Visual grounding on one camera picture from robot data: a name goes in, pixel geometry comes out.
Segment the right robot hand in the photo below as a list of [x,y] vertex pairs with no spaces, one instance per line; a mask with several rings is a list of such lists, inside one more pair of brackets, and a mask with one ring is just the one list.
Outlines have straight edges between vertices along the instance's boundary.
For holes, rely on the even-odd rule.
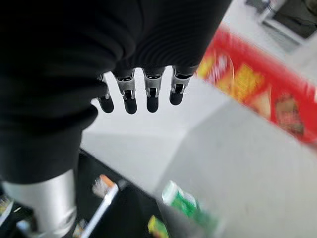
[[111,72],[127,113],[137,109],[134,71],[144,72],[156,112],[162,75],[169,100],[184,91],[230,6],[228,0],[3,0],[0,3],[0,179],[13,202],[0,225],[12,238],[69,238],[77,217],[83,130],[113,101]]

